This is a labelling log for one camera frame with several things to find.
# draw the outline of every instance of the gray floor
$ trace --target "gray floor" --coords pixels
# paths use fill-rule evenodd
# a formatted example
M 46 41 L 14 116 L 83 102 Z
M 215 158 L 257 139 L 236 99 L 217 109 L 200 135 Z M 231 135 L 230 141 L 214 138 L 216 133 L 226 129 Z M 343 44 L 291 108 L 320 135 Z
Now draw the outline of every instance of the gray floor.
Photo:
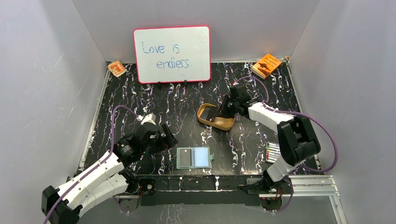
M 81 217 L 78 224 L 334 224 L 329 197 L 294 197 L 289 207 L 272 216 L 241 204 L 158 205 L 139 207 L 129 216 L 109 199 Z

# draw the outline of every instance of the robotic arm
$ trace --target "robotic arm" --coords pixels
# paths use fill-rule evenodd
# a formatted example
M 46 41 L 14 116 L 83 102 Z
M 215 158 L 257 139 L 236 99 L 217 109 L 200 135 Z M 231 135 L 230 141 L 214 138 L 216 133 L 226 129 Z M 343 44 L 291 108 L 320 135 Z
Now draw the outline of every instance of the robotic arm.
M 208 121 L 216 117 L 234 118 L 236 114 L 258 121 L 278 134 L 281 156 L 263 172 L 263 179 L 255 183 L 258 191 L 278 189 L 283 179 L 301 163 L 320 152 L 320 144 L 308 118 L 277 113 L 276 109 L 251 99 L 245 85 L 235 84 L 224 96 L 219 108 L 212 107 Z
M 52 224 L 75 224 L 80 216 L 104 200 L 123 192 L 136 192 L 139 179 L 129 169 L 129 165 L 145 153 L 158 153 L 177 144 L 168 126 L 163 124 L 161 133 L 155 119 L 153 114 L 145 116 L 135 133 L 128 134 L 115 143 L 113 154 L 104 163 L 100 162 L 109 155 L 108 151 L 95 164 L 67 183 L 57 188 L 48 186 L 42 192 L 42 212 L 45 215 L 59 197 L 78 182 L 56 206 L 49 221 Z M 82 176 L 88 172 L 90 174 L 83 179 Z

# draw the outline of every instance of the book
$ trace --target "book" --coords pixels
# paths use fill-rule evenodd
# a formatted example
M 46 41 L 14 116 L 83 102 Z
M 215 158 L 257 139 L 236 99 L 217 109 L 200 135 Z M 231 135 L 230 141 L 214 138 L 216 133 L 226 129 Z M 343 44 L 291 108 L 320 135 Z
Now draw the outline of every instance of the book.
M 118 77 L 127 71 L 124 65 L 122 65 L 120 61 L 113 62 L 109 64 L 107 67 L 115 77 Z
M 250 70 L 261 78 L 267 78 L 271 72 L 282 64 L 277 58 L 270 54 L 266 54 L 256 64 L 250 67 Z

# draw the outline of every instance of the black marble tabletop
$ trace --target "black marble tabletop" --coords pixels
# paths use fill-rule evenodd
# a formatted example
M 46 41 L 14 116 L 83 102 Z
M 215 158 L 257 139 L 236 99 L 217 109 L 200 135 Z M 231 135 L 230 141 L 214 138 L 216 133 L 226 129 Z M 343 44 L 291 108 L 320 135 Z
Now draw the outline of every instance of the black marble tabletop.
M 98 160 L 110 148 L 110 117 L 117 105 L 132 108 L 138 115 L 154 113 L 156 122 L 166 122 L 179 144 L 176 147 L 210 147 L 214 154 L 211 168 L 176 169 L 176 147 L 158 154 L 145 154 L 133 164 L 142 175 L 256 175 L 271 164 L 266 163 L 265 143 L 277 142 L 276 133 L 258 122 L 237 116 L 229 131 L 206 126 L 197 120 L 197 109 L 203 103 L 219 105 L 221 96 L 240 77 L 253 76 L 251 63 L 212 63 L 212 78 L 207 82 L 184 84 L 140 84 L 136 64 L 125 64 L 128 72 L 120 77 L 110 75 L 91 137 L 84 167 Z M 265 98 L 259 82 L 246 79 L 249 94 Z M 264 80 L 269 91 L 269 105 L 280 110 L 299 111 L 287 64 L 283 63 Z M 133 114 L 124 109 L 116 114 L 116 141 L 138 126 Z M 306 162 L 314 167 L 313 159 Z M 300 169 L 296 174 L 310 174 Z

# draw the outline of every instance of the small orange book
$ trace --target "small orange book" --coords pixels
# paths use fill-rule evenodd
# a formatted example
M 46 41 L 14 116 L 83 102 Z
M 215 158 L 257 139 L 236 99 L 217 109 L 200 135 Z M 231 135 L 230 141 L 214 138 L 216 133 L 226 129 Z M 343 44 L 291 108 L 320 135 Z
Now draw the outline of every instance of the small orange book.
M 267 78 L 271 72 L 282 64 L 281 61 L 276 59 L 270 54 L 266 54 L 256 64 L 250 67 L 250 70 L 261 78 Z
M 107 66 L 115 77 L 124 74 L 127 70 L 120 61 L 113 62 Z

